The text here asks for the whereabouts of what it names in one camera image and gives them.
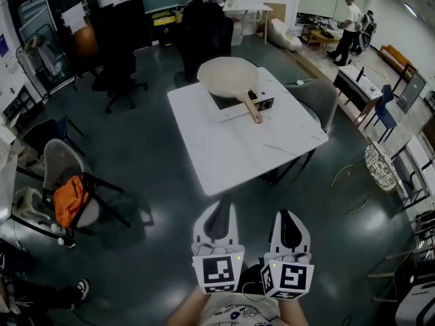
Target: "blue chair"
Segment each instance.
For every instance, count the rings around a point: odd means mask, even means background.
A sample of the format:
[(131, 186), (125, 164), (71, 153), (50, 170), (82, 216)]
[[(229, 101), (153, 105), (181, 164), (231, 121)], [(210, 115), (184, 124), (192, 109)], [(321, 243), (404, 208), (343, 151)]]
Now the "blue chair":
[(370, 119), (370, 121), (368, 121), (367, 125), (364, 127), (364, 129), (366, 129), (368, 127), (368, 125), (371, 123), (371, 121), (373, 121), (373, 118), (375, 118), (376, 115), (378, 116), (378, 119), (375, 122), (375, 126), (376, 126), (376, 123), (378, 123), (379, 120), (381, 120), (383, 125), (387, 129), (382, 134), (382, 137), (379, 139), (378, 143), (380, 143), (382, 141), (383, 137), (385, 136), (385, 134), (387, 134), (387, 132), (389, 130), (389, 133), (384, 140), (384, 142), (386, 142), (387, 139), (389, 138), (389, 136), (392, 134), (394, 128), (397, 126), (397, 122), (395, 121), (395, 119), (393, 118), (391, 113), (387, 110), (387, 108), (385, 107), (387, 103), (389, 103), (390, 101), (392, 101), (394, 99), (393, 91), (391, 88), (392, 87), (389, 84), (386, 84), (382, 87), (382, 94), (383, 94), (382, 99), (380, 101), (378, 101), (378, 103), (376, 104), (375, 114)]

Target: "gray floor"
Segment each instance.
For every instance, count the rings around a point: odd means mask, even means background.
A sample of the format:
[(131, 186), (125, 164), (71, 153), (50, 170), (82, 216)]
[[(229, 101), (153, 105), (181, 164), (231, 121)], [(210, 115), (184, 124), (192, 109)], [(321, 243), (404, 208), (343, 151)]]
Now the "gray floor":
[[(308, 78), (282, 51), (262, 45), (257, 37), (245, 38), (233, 56), (266, 67), (282, 83)], [(177, 50), (139, 51), (137, 68), (135, 77), (147, 81), (150, 90), (133, 95), (135, 110), (119, 101), (111, 115), (104, 113), (108, 97), (90, 89), (93, 76), (87, 74), (77, 81), (77, 92), (69, 86), (56, 94), (39, 117), (68, 115), (85, 132), (87, 140), (73, 138), (96, 176), (126, 190), (123, 196), (107, 192), (103, 197), (131, 228), (103, 213), (92, 227), (94, 236), (76, 234), (76, 248), (67, 250), (21, 225), (15, 227), (36, 259), (28, 279), (64, 287), (88, 278), (92, 291), (77, 313), (98, 326), (164, 325), (195, 286), (192, 226), (219, 199), (203, 194), (167, 99), (176, 73), (183, 69)], [(411, 235), (406, 214), (398, 212), (394, 197), (381, 192), (374, 192), (363, 211), (343, 214), (375, 188), (363, 169), (330, 189), (338, 170), (363, 158), (365, 146), (365, 138), (338, 109), (330, 140), (317, 149), (303, 173), (298, 175), (299, 162), (276, 187), (255, 179), (228, 195), (237, 208), (248, 266), (267, 250), (276, 211), (290, 209), (304, 221), (315, 264), (311, 292), (301, 299), (310, 325), (341, 325), (347, 315), (352, 326), (374, 325), (379, 305), (370, 300), (380, 284), (365, 276), (386, 253), (401, 251)], [(22, 176), (17, 180), (20, 185), (28, 182)], [(3, 226), (2, 237), (15, 241), (10, 223)], [(51, 315), (68, 326), (82, 325), (68, 311)]]

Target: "sneaker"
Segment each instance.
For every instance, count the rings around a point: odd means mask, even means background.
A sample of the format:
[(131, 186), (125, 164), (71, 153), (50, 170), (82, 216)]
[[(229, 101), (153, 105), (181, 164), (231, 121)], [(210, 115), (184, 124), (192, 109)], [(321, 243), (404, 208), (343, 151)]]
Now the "sneaker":
[(326, 51), (326, 54), (329, 56), (329, 58), (331, 58), (331, 59), (335, 59), (335, 58), (337, 58), (337, 57), (334, 57), (334, 52), (331, 52), (331, 51)]
[(83, 301), (89, 293), (89, 282), (86, 279), (82, 279), (77, 284), (77, 288), (82, 293), (82, 301)]

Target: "frying pan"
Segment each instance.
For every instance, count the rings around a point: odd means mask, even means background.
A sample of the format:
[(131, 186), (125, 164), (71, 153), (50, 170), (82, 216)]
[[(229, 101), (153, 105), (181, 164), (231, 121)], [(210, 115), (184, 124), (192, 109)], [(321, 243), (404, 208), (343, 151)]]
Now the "frying pan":
[(258, 68), (255, 65), (242, 58), (216, 58), (201, 65), (198, 80), (214, 95), (239, 99), (245, 103), (255, 123), (263, 122), (248, 95), (258, 84)]

